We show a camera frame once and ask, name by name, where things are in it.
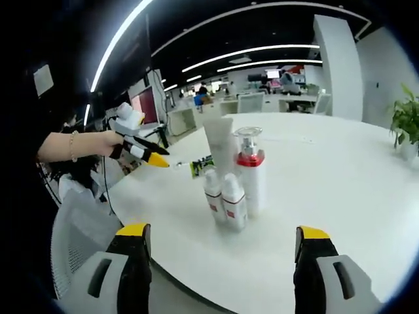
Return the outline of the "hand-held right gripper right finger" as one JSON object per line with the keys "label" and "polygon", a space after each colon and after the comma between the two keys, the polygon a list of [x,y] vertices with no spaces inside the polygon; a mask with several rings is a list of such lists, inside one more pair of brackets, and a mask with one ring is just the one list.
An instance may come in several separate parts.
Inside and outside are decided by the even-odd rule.
{"label": "hand-held right gripper right finger", "polygon": [[296,229],[295,313],[378,313],[371,278],[323,230]]}

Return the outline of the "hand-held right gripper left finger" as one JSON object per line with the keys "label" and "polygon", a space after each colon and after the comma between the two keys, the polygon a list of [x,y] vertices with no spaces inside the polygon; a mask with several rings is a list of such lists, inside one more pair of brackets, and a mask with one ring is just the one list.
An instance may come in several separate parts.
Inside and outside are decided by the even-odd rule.
{"label": "hand-held right gripper left finger", "polygon": [[58,305],[64,313],[148,313],[150,263],[151,225],[125,226],[75,272]]}

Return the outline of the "person's left hand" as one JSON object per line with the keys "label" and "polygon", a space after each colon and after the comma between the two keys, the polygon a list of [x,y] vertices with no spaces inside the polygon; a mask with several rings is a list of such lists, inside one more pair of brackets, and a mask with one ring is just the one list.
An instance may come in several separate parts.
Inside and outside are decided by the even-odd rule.
{"label": "person's left hand", "polygon": [[98,155],[118,160],[123,150],[124,137],[112,130],[99,132]]}

